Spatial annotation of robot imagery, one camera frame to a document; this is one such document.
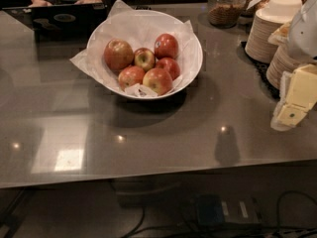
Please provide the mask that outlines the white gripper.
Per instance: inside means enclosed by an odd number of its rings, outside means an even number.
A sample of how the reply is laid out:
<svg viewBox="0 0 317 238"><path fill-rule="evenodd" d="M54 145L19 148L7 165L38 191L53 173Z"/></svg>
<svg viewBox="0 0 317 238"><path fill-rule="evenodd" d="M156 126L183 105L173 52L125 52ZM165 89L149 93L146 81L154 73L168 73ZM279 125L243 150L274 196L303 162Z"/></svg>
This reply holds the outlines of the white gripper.
<svg viewBox="0 0 317 238"><path fill-rule="evenodd" d="M293 17L267 39L280 46L287 43L288 54L295 60L317 62L317 0L307 0ZM307 64L293 72L285 71L280 80L280 100L270 127L276 131L295 128L317 103L317 66Z"/></svg>

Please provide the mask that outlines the person's right hand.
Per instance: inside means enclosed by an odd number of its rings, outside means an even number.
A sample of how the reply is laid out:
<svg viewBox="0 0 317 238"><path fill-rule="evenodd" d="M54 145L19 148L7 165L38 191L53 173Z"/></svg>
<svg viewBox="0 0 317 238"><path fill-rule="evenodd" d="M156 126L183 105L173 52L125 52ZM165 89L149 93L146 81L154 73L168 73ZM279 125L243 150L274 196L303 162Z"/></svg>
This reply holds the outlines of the person's right hand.
<svg viewBox="0 0 317 238"><path fill-rule="evenodd" d="M53 4L46 0L34 0L29 7L48 7L52 6Z"/></svg>

